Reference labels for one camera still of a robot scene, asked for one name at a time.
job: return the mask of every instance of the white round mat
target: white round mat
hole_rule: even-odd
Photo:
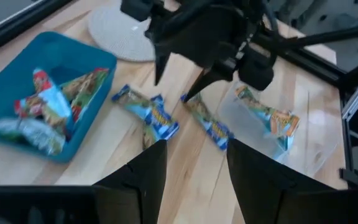
[[[117,58],[135,62],[154,60],[154,48],[144,36],[150,20],[139,22],[119,10],[121,2],[94,9],[88,30],[94,41]]]

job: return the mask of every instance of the light wood surface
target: light wood surface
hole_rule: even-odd
[[[104,3],[105,0],[79,0],[1,47],[0,71],[46,30],[95,45],[87,31],[86,15]],[[167,4],[170,9],[177,7],[174,2]],[[296,31],[281,24],[280,32],[292,35]],[[318,45],[310,49],[336,62],[335,52],[329,48]],[[129,83],[148,96],[161,93],[166,110],[180,123],[178,134],[168,143],[167,181],[159,223],[244,223],[225,153],[218,150],[179,101],[199,72],[200,68],[192,62],[172,55],[160,84],[154,86],[153,63],[120,61],[106,102],[72,162],[55,164],[0,145],[0,184],[90,185],[138,155],[142,151],[142,123],[110,102],[111,95]],[[229,85],[218,82],[203,92],[212,112],[217,110]],[[326,115],[324,125],[337,131],[339,144],[315,178],[337,189],[346,188],[337,174],[338,168],[345,166],[338,90],[283,60],[276,63],[275,78],[269,88],[277,95],[285,95],[294,108],[308,102],[308,114],[317,111]],[[308,131],[309,135],[319,135],[318,129]],[[299,153],[307,156],[300,148],[291,153],[293,157]]]

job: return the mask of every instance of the transparent bin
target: transparent bin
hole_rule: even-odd
[[[290,110],[300,117],[292,145],[285,149],[279,145],[276,138],[267,134],[264,123],[236,96],[235,90],[242,85],[245,84],[240,81],[231,83],[219,105],[219,119],[229,127],[235,138],[244,144],[302,174],[314,176],[336,148],[338,132],[341,131],[331,124],[334,120],[327,118],[330,116],[328,112],[315,104],[311,107],[306,90],[305,101],[301,102],[299,99],[290,101],[282,94],[285,91],[281,86],[277,88],[272,85],[262,92],[250,88],[260,103],[282,111]]]

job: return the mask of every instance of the candy bar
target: candy bar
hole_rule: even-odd
[[[179,129],[179,123],[164,111],[161,95],[148,100],[126,85],[112,97],[112,100],[136,114],[144,122],[144,146],[159,139],[168,140]]]
[[[81,77],[60,85],[60,88],[68,101],[74,100],[80,92],[83,82],[92,74],[93,72],[89,72]]]
[[[142,139],[143,150],[152,146],[160,139],[161,137],[155,132],[153,127],[147,125],[146,123],[143,123],[143,139]]]
[[[34,77],[38,77],[34,79],[37,82],[34,85],[36,90],[40,92],[34,96],[15,101],[15,112],[23,118],[43,115],[44,120],[51,127],[61,133],[71,134],[74,122],[70,105],[63,93],[43,70],[36,68]]]
[[[106,79],[108,73],[108,69],[97,68],[83,80],[78,94],[71,103],[74,122],[81,119],[83,113],[88,108],[90,101],[100,89],[100,86],[103,84],[103,81]]]
[[[199,93],[187,103],[184,102],[185,98],[186,95],[181,97],[185,107],[192,113],[199,124],[202,125],[207,135],[211,137],[221,150],[226,150],[229,138],[234,138],[233,133],[230,132],[225,124],[213,117]]]
[[[13,141],[24,138],[46,155],[61,153],[65,145],[64,135],[56,132],[48,124],[32,118],[0,119],[0,136]]]
[[[246,85],[236,89],[236,96],[264,123],[267,128],[266,136],[277,138],[284,149],[291,147],[295,131],[300,123],[298,116],[292,114],[291,111],[280,111],[263,105],[256,100]]]

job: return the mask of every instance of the teal plastic tray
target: teal plastic tray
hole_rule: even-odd
[[[17,117],[14,113],[14,100],[35,93],[32,71],[36,67],[44,69],[57,85],[80,77],[98,67],[109,68],[110,73],[85,111],[81,123],[76,126],[72,138],[59,155],[45,156],[34,147],[13,144],[1,138],[0,142],[54,161],[70,161],[111,89],[116,64],[116,57],[101,49],[82,44],[56,32],[39,34],[0,73],[0,118]]]

